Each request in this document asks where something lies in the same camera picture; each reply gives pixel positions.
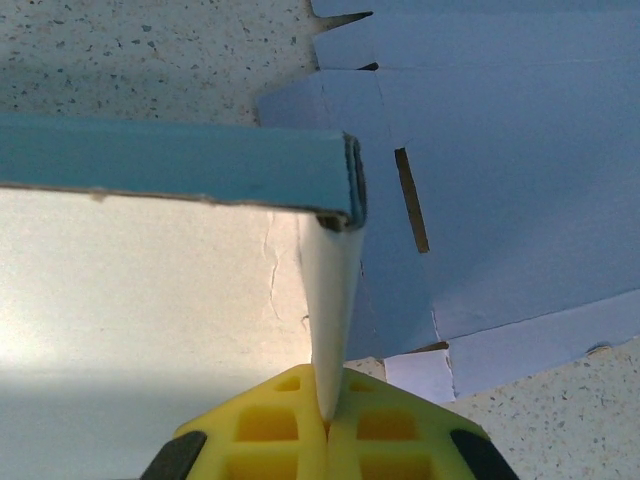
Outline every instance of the yellow plastic object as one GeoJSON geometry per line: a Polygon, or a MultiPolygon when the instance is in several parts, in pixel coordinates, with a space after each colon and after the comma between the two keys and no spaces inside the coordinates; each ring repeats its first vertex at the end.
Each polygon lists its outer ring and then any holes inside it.
{"type": "Polygon", "coordinates": [[[517,480],[478,425],[353,370],[327,427],[300,365],[181,426],[141,480],[517,480]]]}
{"type": "Polygon", "coordinates": [[[182,425],[207,440],[187,480],[319,480],[327,434],[313,367],[299,365],[182,425]]]}

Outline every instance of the speckled countertop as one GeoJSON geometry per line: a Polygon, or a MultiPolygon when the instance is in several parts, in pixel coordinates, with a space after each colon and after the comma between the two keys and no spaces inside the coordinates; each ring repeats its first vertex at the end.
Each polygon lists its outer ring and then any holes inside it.
{"type": "MultiPolygon", "coordinates": [[[[313,71],[311,35],[337,23],[306,0],[4,0],[0,111],[253,125],[255,96],[313,71]]],[[[448,408],[523,480],[637,479],[639,369],[635,340],[448,408]]]]}

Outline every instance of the cardboard box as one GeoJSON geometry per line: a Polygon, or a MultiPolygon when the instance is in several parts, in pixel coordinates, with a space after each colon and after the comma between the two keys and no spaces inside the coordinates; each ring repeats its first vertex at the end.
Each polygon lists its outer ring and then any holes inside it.
{"type": "Polygon", "coordinates": [[[0,187],[0,477],[137,477],[312,346],[330,414],[366,218],[354,138],[0,115],[0,187]]]}
{"type": "Polygon", "coordinates": [[[640,333],[637,4],[446,3],[315,0],[373,15],[320,34],[323,70],[259,102],[265,126],[361,140],[349,357],[409,389],[428,364],[441,401],[640,333]]]}

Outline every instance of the black rubber corner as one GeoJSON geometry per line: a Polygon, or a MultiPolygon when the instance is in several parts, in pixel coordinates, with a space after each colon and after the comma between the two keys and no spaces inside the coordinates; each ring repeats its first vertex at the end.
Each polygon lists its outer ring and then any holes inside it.
{"type": "Polygon", "coordinates": [[[491,441],[467,430],[453,430],[450,435],[476,480],[518,480],[491,441]]]}
{"type": "Polygon", "coordinates": [[[140,480],[187,480],[206,441],[206,433],[194,431],[165,443],[140,480]]]}

